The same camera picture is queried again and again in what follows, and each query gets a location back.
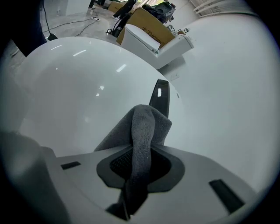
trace wall outlet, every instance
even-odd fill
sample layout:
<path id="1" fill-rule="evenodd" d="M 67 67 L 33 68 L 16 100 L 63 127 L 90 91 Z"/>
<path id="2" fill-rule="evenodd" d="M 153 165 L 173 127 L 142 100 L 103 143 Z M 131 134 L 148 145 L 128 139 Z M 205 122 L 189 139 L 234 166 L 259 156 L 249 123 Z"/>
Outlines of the wall outlet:
<path id="1" fill-rule="evenodd" d="M 178 74 L 171 75 L 171 81 L 178 79 L 180 76 Z"/>

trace toilet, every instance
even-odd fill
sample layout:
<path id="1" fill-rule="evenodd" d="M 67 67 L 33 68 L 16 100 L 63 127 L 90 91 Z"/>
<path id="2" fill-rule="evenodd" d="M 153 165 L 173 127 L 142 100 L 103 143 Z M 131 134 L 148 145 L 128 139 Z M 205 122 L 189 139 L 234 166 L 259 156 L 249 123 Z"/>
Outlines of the toilet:
<path id="1" fill-rule="evenodd" d="M 159 49 L 160 43 L 139 27 L 126 24 L 121 47 L 139 56 L 155 69 L 173 61 L 194 46 L 186 35 L 179 34 Z"/>

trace black pants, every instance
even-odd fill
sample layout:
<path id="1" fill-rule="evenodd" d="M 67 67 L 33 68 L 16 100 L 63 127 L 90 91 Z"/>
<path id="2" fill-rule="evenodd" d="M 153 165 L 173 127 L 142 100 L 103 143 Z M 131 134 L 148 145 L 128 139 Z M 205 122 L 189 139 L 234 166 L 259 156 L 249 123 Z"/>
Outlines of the black pants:
<path id="1" fill-rule="evenodd" d="M 104 5 L 104 2 L 105 2 L 105 0 L 98 0 L 98 1 L 97 1 L 97 4 L 98 4 L 98 5 Z"/>
<path id="2" fill-rule="evenodd" d="M 133 5 L 136 3 L 136 0 L 128 0 L 127 3 L 121 7 L 113 16 L 114 17 L 118 17 L 120 16 L 120 18 L 124 18 L 124 16 L 130 11 L 132 10 Z"/>

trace black strip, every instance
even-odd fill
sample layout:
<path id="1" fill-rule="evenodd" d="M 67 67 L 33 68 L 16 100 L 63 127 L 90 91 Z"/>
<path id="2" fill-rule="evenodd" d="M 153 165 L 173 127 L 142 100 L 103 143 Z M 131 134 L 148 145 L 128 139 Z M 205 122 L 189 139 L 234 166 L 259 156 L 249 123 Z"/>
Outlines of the black strip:
<path id="1" fill-rule="evenodd" d="M 62 164 L 61 168 L 63 170 L 67 170 L 67 169 L 70 169 L 70 168 L 73 168 L 73 167 L 79 166 L 79 165 L 80 165 L 80 163 L 75 161 L 75 162 L 71 162 L 71 163 Z"/>
<path id="2" fill-rule="evenodd" d="M 244 202 L 221 179 L 210 181 L 209 184 L 230 214 L 244 205 Z"/>
<path id="3" fill-rule="evenodd" d="M 161 89 L 161 96 L 158 96 L 158 89 Z M 160 113 L 168 118 L 169 114 L 169 82 L 158 79 L 150 98 L 150 106 L 156 108 Z"/>

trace black mesh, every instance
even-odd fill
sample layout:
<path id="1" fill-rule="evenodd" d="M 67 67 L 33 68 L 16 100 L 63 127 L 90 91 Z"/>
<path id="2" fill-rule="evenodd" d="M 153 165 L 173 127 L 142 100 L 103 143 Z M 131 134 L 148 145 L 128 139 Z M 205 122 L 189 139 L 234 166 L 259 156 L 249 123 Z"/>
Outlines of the black mesh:
<path id="1" fill-rule="evenodd" d="M 119 175 L 120 177 L 124 178 L 125 180 L 128 180 L 128 178 L 131 175 L 132 153 L 133 150 L 131 149 L 110 163 L 111 170 L 115 172 L 117 175 Z M 152 183 L 157 179 L 166 175 L 171 168 L 171 162 L 166 157 L 159 154 L 153 149 L 151 149 L 151 157 L 152 157 L 152 166 L 150 169 L 149 183 Z"/>

